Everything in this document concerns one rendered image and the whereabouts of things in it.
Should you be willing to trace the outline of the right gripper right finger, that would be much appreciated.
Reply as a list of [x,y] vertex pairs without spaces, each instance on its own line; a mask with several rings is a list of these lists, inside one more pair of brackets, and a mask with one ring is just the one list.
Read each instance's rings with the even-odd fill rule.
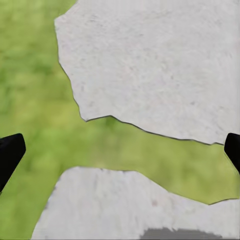
[[224,151],[240,173],[240,134],[228,133]]

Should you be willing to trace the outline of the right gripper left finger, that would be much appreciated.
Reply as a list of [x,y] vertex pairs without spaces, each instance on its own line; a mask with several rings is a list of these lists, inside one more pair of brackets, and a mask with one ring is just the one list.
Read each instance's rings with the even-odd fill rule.
[[0,193],[26,152],[21,133],[0,138]]

